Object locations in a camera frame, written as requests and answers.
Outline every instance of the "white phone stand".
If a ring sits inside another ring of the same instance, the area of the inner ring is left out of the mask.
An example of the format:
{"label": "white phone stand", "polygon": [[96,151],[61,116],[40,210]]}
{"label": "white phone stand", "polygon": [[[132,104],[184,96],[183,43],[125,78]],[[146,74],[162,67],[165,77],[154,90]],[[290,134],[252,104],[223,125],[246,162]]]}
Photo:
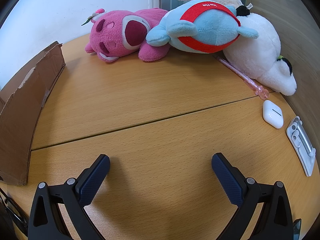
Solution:
{"label": "white phone stand", "polygon": [[299,157],[306,176],[310,177],[316,160],[316,149],[312,147],[298,116],[290,122],[287,136]]}

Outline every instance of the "pink stuffed animal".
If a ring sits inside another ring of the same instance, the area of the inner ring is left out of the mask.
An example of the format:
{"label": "pink stuffed animal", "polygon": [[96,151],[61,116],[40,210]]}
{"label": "pink stuffed animal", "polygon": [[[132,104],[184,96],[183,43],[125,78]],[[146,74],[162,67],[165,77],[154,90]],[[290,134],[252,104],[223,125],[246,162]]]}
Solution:
{"label": "pink stuffed animal", "polygon": [[163,58],[169,51],[170,45],[153,47],[147,44],[147,33],[157,26],[166,10],[159,8],[129,11],[105,12],[99,9],[88,18],[93,22],[89,43],[85,46],[87,53],[96,52],[98,58],[111,63],[139,51],[143,61],[155,61]]}

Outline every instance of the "textured rubber pad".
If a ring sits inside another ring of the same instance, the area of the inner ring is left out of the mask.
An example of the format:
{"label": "textured rubber pad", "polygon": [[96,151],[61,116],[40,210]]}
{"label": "textured rubber pad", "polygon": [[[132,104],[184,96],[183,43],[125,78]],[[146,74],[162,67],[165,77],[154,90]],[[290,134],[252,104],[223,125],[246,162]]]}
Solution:
{"label": "textured rubber pad", "polygon": [[218,180],[226,192],[231,204],[240,207],[244,200],[242,187],[217,154],[212,157],[212,169],[218,177]]}
{"label": "textured rubber pad", "polygon": [[105,179],[110,170],[110,159],[106,155],[100,155],[93,165],[84,172],[84,180],[79,180],[80,183],[77,191],[79,194],[80,206],[88,206],[91,204],[94,196],[100,188],[101,183]]}

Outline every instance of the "brown cardboard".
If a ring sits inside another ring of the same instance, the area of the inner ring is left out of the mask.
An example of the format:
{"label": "brown cardboard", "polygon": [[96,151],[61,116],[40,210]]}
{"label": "brown cardboard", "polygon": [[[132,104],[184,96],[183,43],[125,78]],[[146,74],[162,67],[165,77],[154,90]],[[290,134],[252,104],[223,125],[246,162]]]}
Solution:
{"label": "brown cardboard", "polygon": [[57,41],[25,64],[0,91],[0,180],[25,185],[40,112],[65,61]]}

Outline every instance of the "red band on plush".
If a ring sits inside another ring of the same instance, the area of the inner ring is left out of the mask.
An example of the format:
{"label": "red band on plush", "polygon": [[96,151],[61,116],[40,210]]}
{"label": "red band on plush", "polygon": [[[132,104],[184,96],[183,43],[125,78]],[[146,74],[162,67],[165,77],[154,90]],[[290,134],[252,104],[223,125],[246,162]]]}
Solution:
{"label": "red band on plush", "polygon": [[[196,18],[202,14],[203,12],[210,10],[210,9],[217,9],[226,12],[230,16],[233,17],[233,19],[236,20],[239,26],[241,26],[239,20],[236,18],[236,16],[225,6],[219,3],[215,2],[200,2],[197,3],[193,6],[191,6],[188,10],[185,11],[185,13],[181,16],[180,20],[186,20],[188,22],[194,22]],[[220,50],[225,49],[228,47],[231,43],[233,43],[236,39],[238,39],[239,35],[232,41],[228,42],[227,44],[223,45],[209,45],[209,44],[204,44],[200,41],[197,41],[196,39],[192,37],[179,37],[178,39],[186,46],[198,50],[201,52],[206,52],[206,53],[214,53]]]}

